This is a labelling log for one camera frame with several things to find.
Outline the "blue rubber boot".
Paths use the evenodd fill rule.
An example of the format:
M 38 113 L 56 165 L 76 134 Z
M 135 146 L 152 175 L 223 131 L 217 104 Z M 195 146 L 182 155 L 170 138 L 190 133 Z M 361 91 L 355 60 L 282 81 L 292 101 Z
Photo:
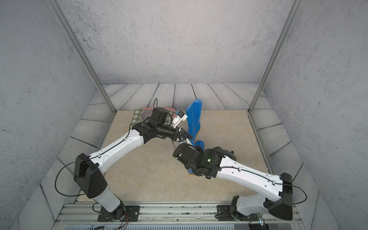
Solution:
M 194 145 L 195 138 L 200 131 L 200 117 L 202 111 L 202 101 L 200 99 L 195 99 L 187 108 L 187 123 L 188 123 L 188 133 L 192 136 L 190 142 Z
M 203 142 L 203 141 L 201 141 L 201 140 L 198 140 L 197 142 L 195 142 L 195 148 L 196 148 L 198 151 L 200 151 L 200 152 L 204 152 L 204 150 L 205 150 L 205 144 L 204 144 L 204 142 Z M 194 175 L 194 173 L 193 173 L 192 169 L 188 169 L 188 173 L 189 173 L 190 175 Z

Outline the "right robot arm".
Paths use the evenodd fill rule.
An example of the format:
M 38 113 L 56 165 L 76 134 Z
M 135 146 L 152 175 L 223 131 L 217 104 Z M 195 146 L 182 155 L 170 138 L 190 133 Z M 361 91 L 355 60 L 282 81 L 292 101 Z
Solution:
M 195 176 L 229 180 L 257 192 L 252 196 L 234 196 L 231 212 L 239 216 L 268 211 L 282 220 L 293 220 L 292 176 L 273 175 L 242 165 L 234 154 L 220 147 L 200 151 L 189 144 L 180 144 L 173 157 Z

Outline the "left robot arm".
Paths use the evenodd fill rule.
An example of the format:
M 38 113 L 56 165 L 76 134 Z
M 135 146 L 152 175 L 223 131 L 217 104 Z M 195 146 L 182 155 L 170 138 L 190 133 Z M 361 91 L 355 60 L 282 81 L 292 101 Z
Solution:
M 104 174 L 122 157 L 154 138 L 187 143 L 193 137 L 178 126 L 186 119 L 183 111 L 172 117 L 165 108 L 154 108 L 151 116 L 130 127 L 112 144 L 90 155 L 80 154 L 75 161 L 74 181 L 88 198 L 95 200 L 108 213 L 124 212 L 123 202 L 108 187 Z

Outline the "green checkered cloth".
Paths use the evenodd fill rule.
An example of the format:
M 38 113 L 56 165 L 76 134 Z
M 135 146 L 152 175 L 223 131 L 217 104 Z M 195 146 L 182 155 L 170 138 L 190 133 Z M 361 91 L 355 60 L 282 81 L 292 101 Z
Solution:
M 137 123 L 139 123 L 139 122 L 142 122 L 142 120 L 140 119 L 140 115 L 141 115 L 141 113 L 142 113 L 143 111 L 144 111 L 143 109 L 136 109 L 136 110 L 134 111 L 133 119 L 132 119 L 132 121 L 131 121 L 131 124 L 132 124 L 132 125 L 135 125 L 135 124 L 137 124 Z

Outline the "purple bowl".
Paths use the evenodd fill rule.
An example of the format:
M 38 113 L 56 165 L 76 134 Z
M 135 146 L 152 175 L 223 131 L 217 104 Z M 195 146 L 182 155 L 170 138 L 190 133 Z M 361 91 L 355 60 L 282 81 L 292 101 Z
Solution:
M 140 119 L 142 121 L 145 121 L 146 119 L 152 116 L 152 112 L 153 112 L 152 110 L 144 110 L 140 115 Z

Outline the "pink tray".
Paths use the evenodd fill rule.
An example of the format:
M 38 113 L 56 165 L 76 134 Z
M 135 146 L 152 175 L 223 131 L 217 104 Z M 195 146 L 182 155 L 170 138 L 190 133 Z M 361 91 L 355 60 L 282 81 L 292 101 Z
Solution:
M 175 113 L 176 111 L 174 108 L 165 107 L 165 109 L 170 111 L 171 113 Z M 146 107 L 146 108 L 143 108 L 143 110 L 153 110 L 153 107 Z

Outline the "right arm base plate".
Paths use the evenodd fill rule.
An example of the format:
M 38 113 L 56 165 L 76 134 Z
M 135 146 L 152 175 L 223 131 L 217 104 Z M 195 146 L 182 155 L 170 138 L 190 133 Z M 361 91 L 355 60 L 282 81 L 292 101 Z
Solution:
M 249 216 L 239 213 L 236 207 L 231 205 L 217 205 L 217 213 L 215 218 L 219 221 L 255 221 L 258 218 L 257 214 Z

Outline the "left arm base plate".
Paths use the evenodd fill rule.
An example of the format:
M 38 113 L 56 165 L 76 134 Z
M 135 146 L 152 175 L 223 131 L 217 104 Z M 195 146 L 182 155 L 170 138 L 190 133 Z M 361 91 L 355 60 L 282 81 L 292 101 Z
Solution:
M 99 211 L 98 222 L 137 222 L 140 206 L 119 206 L 115 211 L 108 212 L 105 208 Z

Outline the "left aluminium frame post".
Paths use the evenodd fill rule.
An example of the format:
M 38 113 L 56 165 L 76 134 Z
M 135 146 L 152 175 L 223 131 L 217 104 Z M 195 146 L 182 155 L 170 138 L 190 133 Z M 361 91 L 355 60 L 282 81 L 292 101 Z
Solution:
M 96 71 L 94 70 L 91 62 L 89 61 L 85 51 L 83 50 L 74 30 L 72 29 L 67 17 L 65 16 L 60 4 L 57 0 L 47 0 L 49 7 L 51 8 L 52 12 L 54 13 L 58 23 L 60 24 L 61 28 L 63 29 L 64 33 L 68 37 L 69 41 L 71 42 L 74 50 L 76 51 L 79 59 L 81 60 L 82 64 L 84 65 L 85 69 L 87 70 L 89 76 L 91 77 L 92 81 L 94 82 L 98 92 L 101 94 L 104 101 L 107 103 L 109 109 L 112 111 L 113 115 L 117 113 L 117 109 L 113 105 L 110 97 L 108 96 L 106 90 L 104 89 L 100 79 L 97 76 Z

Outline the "aluminium frame post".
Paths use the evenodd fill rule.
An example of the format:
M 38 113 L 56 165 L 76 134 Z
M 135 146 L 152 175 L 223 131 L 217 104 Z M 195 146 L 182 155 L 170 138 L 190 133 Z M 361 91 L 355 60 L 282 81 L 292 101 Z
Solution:
M 49 7 L 51 8 L 52 12 L 54 13 L 58 23 L 60 24 L 61 28 L 63 29 L 64 33 L 68 37 L 69 41 L 71 42 L 74 50 L 76 51 L 79 59 L 81 60 L 82 64 L 84 65 L 85 69 L 87 70 L 89 76 L 91 77 L 92 81 L 94 82 L 98 92 L 101 94 L 104 101 L 107 103 L 109 109 L 112 111 L 113 115 L 117 113 L 117 109 L 113 105 L 110 97 L 108 96 L 106 90 L 104 89 L 100 79 L 97 76 L 96 71 L 94 70 L 91 62 L 89 61 L 85 51 L 83 50 L 74 30 L 72 29 L 67 17 L 65 16 L 60 4 L 57 0 L 47 0 Z
M 288 37 L 288 34 L 290 33 L 290 30 L 292 28 L 292 25 L 295 21 L 295 18 L 297 17 L 297 14 L 300 10 L 300 7 L 301 7 L 301 3 L 302 1 L 301 0 L 294 0 L 292 5 L 291 5 L 291 9 L 288 13 L 288 16 L 286 18 L 286 21 L 283 25 L 283 28 L 280 32 L 280 35 L 278 37 L 278 40 L 277 40 L 277 43 L 275 45 L 275 48 L 272 52 L 272 55 L 270 57 L 270 60 L 265 68 L 265 71 L 260 79 L 260 82 L 258 84 L 258 88 L 255 92 L 255 96 L 250 104 L 250 108 L 248 110 L 248 112 L 251 114 L 254 110 L 255 110 L 255 107 L 256 107 L 256 104 L 258 103 L 258 100 L 259 98 L 261 97 L 261 93 L 262 91 L 264 90 L 266 84 L 267 84 L 267 81 L 268 79 L 270 78 L 271 76 L 271 72 L 277 62 L 277 59 L 282 51 L 282 48 L 283 48 L 283 45 Z

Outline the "right aluminium frame post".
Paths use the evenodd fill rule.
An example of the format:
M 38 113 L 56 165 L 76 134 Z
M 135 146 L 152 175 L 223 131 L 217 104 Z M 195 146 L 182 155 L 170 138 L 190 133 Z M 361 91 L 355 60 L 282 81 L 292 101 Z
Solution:
M 294 0 L 292 5 L 291 5 L 291 9 L 288 13 L 288 16 L 286 18 L 286 21 L 283 25 L 283 28 L 280 32 L 280 35 L 278 37 L 278 40 L 277 40 L 277 43 L 275 45 L 275 48 L 272 52 L 272 55 L 270 57 L 270 60 L 265 68 L 265 71 L 260 79 L 260 82 L 258 84 L 258 88 L 255 92 L 255 96 L 250 104 L 250 108 L 248 110 L 248 112 L 251 114 L 254 110 L 255 110 L 255 107 L 256 107 L 256 104 L 258 103 L 258 100 L 259 98 L 261 97 L 261 93 L 262 91 L 264 90 L 266 84 L 267 84 L 267 81 L 268 79 L 270 78 L 271 76 L 271 72 L 277 62 L 277 59 L 282 51 L 282 48 L 283 48 L 283 45 L 288 37 L 288 34 L 290 33 L 290 30 L 292 28 L 292 25 L 295 21 L 295 18 L 297 17 L 297 14 L 300 10 L 300 7 L 301 7 L 301 3 L 302 1 L 301 0 Z

